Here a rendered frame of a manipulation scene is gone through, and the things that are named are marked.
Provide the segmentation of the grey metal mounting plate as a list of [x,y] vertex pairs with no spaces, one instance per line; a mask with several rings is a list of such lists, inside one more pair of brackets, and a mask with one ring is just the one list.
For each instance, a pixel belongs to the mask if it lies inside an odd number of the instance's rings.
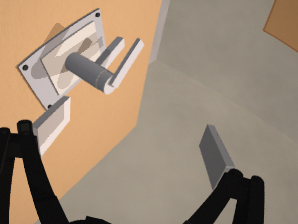
[[56,34],[32,54],[30,54],[26,59],[24,59],[19,65],[17,65],[29,86],[46,110],[56,103],[56,101],[58,101],[62,96],[66,95],[71,89],[73,89],[82,79],[79,78],[63,94],[59,95],[40,58],[91,21],[94,21],[100,54],[102,54],[106,49],[106,43],[101,11],[100,8],[97,8]]

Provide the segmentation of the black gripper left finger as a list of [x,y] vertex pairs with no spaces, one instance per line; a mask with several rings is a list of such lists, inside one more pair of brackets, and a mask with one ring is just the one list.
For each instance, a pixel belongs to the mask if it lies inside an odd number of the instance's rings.
[[70,98],[61,97],[33,123],[27,119],[18,121],[18,133],[11,133],[8,127],[0,128],[0,224],[9,224],[15,158],[23,160],[41,224],[70,224],[53,192],[41,160],[43,154],[70,121]]

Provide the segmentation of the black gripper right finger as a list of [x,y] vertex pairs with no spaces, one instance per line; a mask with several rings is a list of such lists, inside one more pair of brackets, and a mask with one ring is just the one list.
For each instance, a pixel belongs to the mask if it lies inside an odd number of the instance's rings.
[[214,125],[207,124],[199,148],[213,192],[183,224],[213,224],[230,198],[237,200],[232,224],[264,224],[263,179],[235,169]]

